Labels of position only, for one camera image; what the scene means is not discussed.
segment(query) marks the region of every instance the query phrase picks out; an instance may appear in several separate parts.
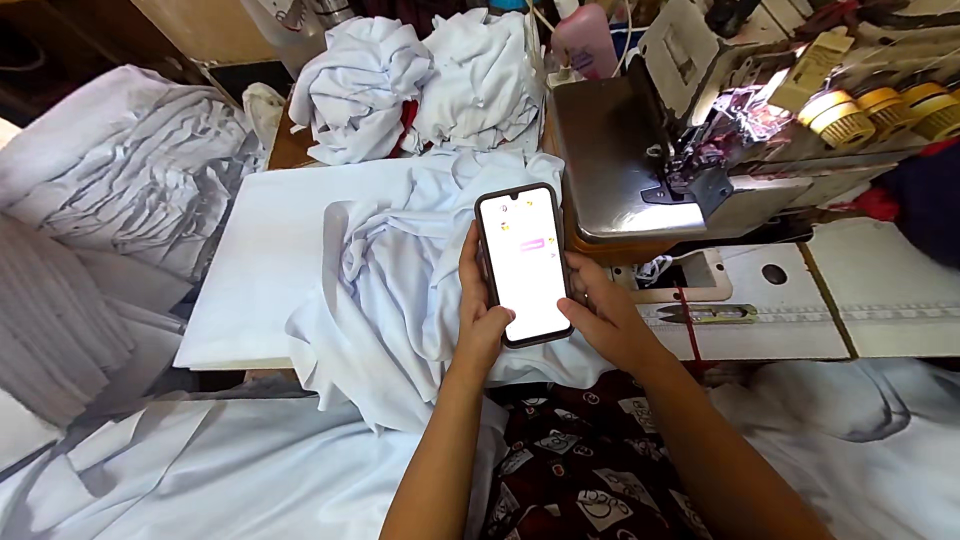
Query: pink bottle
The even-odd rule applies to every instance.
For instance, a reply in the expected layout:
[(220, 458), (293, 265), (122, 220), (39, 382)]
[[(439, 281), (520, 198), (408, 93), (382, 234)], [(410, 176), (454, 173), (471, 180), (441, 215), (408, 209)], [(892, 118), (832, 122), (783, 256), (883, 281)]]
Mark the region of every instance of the pink bottle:
[(587, 4), (569, 15), (561, 12), (560, 16), (564, 20), (560, 21), (550, 38), (554, 55), (564, 58), (566, 51), (570, 67), (588, 79), (612, 77), (617, 58), (604, 9), (598, 4)]

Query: white fabric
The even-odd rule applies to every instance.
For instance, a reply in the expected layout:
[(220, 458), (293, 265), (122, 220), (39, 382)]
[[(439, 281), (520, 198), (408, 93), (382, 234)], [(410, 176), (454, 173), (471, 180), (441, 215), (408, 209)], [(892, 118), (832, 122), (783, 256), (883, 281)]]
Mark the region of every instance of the white fabric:
[(0, 216), (0, 387), (65, 427), (100, 393), (134, 341), (77, 257)]
[(418, 152), (432, 141), (490, 150), (517, 138), (536, 119), (540, 103), (526, 58), (523, 14), (487, 17), (486, 8), (475, 8), (433, 22), (423, 45), (435, 71), (423, 87), (404, 149)]
[[(468, 531), (506, 411), (484, 406)], [(154, 402), (0, 484), (0, 539), (374, 540), (420, 437), (315, 399)], [(465, 536), (476, 538), (476, 533)]]
[[(170, 366), (183, 328), (163, 314), (176, 302), (164, 287), (182, 296), (182, 282), (131, 258), (81, 253), (108, 290), (156, 310), (103, 294), (76, 251), (0, 216), (0, 389), (61, 428), (140, 398)], [(124, 270), (154, 281), (137, 290)], [(5, 426), (33, 438), (29, 426)]]
[(56, 441), (62, 432), (0, 388), (0, 471)]
[(0, 149), (0, 209), (69, 245), (197, 277), (230, 193), (261, 152), (214, 88), (125, 65)]
[[(372, 427), (422, 431), (456, 344), (457, 263), (474, 202), (535, 182), (560, 192), (563, 162), (552, 156), (526, 164), (519, 151), (455, 156), (444, 168), (382, 180), (404, 183), (403, 197), (387, 201), (366, 190), (323, 210), (317, 287), (287, 325), (310, 345), (293, 357), (294, 366), (322, 407), (350, 400)], [(552, 380), (585, 388), (608, 369), (575, 333), (504, 351), (489, 383)]]
[(307, 155), (330, 165), (385, 158), (403, 133), (403, 102), (420, 99), (429, 52), (413, 26), (383, 17), (343, 22), (326, 31), (326, 45), (290, 102), (290, 118), (319, 143)]
[(105, 295), (155, 313), (166, 313), (193, 286), (132, 257), (75, 248), (74, 254)]
[[(859, 375), (839, 377), (826, 364), (792, 363), (761, 368), (768, 373), (751, 390), (727, 384), (710, 399), (834, 536), (960, 536), (960, 376), (910, 358), (860, 359), (852, 364)], [(856, 397), (828, 396), (847, 390)], [(805, 409), (802, 396), (813, 396)], [(847, 433), (822, 431), (843, 425)]]

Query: person's left hand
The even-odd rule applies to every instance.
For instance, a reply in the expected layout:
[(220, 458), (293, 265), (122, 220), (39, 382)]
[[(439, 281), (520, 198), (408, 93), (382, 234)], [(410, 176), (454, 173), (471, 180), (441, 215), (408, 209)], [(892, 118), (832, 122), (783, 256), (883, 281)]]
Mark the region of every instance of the person's left hand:
[(500, 356), (500, 336), (516, 314), (503, 306), (487, 308), (487, 285), (476, 260), (479, 242), (480, 230), (473, 221), (460, 252), (459, 274), (464, 296), (460, 299), (460, 336), (451, 369), (466, 369), (483, 381)]

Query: forearm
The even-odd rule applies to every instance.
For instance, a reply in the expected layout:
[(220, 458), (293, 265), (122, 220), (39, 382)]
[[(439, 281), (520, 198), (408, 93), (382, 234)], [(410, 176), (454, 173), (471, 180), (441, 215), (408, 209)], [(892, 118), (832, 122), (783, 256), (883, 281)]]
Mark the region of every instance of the forearm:
[(483, 380), (457, 369), (440, 387), (437, 406), (403, 475), (381, 539), (462, 538), (476, 453)]
[(721, 538), (832, 536), (800, 496), (712, 406), (669, 352), (632, 370), (690, 498)]

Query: person's right hand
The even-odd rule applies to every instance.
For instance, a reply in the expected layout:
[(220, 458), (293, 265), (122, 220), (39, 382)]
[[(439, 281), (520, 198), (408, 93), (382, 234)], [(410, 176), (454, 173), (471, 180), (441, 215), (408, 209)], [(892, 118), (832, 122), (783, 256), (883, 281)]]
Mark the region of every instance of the person's right hand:
[(561, 298), (557, 308), (600, 356), (627, 372), (650, 354), (672, 356), (643, 322), (626, 289), (610, 281), (593, 259), (570, 252), (565, 255), (574, 297), (581, 303)]

